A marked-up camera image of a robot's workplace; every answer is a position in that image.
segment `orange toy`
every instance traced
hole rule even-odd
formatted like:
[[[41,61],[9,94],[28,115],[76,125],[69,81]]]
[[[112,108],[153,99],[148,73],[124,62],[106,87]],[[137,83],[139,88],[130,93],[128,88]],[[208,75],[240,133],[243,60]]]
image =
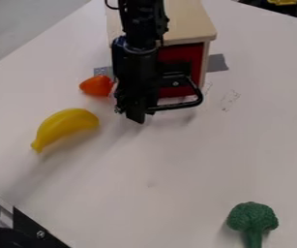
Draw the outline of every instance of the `orange toy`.
[[[79,88],[87,95],[95,97],[107,97],[110,94],[113,83],[107,76],[95,76],[83,81]]]

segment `green broccoli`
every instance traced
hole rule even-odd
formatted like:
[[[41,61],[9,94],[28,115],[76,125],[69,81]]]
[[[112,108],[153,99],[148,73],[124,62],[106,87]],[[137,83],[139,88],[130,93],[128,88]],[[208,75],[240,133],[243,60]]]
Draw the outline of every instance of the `green broccoli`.
[[[255,202],[236,205],[229,213],[226,223],[233,230],[244,234],[248,248],[261,248],[263,234],[279,225],[271,207]]]

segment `banana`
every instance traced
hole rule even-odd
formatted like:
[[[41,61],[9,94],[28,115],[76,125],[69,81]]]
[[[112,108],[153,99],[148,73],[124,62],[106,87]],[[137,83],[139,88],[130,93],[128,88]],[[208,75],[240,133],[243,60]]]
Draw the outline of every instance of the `banana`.
[[[46,119],[38,129],[31,147],[38,153],[61,139],[81,130],[92,130],[99,126],[99,118],[83,108],[68,108],[56,112]]]

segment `black object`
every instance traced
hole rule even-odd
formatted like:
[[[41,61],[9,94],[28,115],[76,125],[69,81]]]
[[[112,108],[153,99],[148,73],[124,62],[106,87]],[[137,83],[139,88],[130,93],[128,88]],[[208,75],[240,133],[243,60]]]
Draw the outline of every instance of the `black object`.
[[[0,248],[69,248],[15,207],[13,225],[0,228]]]
[[[277,12],[288,16],[297,17],[297,4],[277,6],[275,4],[270,4],[267,0],[239,0],[239,3],[256,6],[264,10]]]
[[[124,112],[129,119],[142,124],[146,113],[200,105],[203,95],[191,79],[191,70],[182,61],[172,65],[158,62],[157,41],[163,46],[163,34],[168,31],[169,22],[163,0],[118,0],[118,8],[111,9],[119,10],[125,33],[111,47],[113,73],[118,78],[115,111]],[[160,87],[167,86],[171,80],[190,86],[197,100],[158,106]]]

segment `white table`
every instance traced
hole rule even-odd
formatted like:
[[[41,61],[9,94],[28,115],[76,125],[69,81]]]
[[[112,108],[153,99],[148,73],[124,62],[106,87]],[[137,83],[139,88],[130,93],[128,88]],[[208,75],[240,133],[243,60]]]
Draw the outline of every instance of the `white table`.
[[[144,126],[77,89],[110,64],[103,1],[2,60],[0,195],[73,247],[242,247],[223,222],[247,201],[280,217],[265,247],[297,247],[297,19],[204,5],[219,31],[212,52],[230,70],[208,74],[203,106]],[[101,132],[36,155],[29,144],[41,121],[72,107],[95,112]]]

